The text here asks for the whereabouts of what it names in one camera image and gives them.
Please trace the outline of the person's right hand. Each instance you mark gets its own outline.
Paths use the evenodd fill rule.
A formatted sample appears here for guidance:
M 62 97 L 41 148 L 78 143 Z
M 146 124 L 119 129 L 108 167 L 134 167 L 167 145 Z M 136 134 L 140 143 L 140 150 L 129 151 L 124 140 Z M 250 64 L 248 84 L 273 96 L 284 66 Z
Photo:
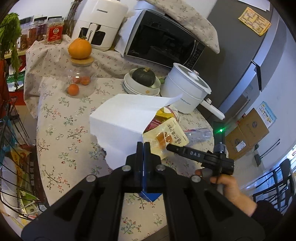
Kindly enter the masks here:
M 211 183 L 222 184 L 224 196 L 232 202 L 237 208 L 247 214 L 249 217 L 255 212 L 257 204 L 248 196 L 243 194 L 237 184 L 236 179 L 233 176 L 221 174 L 219 176 L 206 177 L 205 169 L 199 169 L 195 171 L 195 174 L 209 179 Z

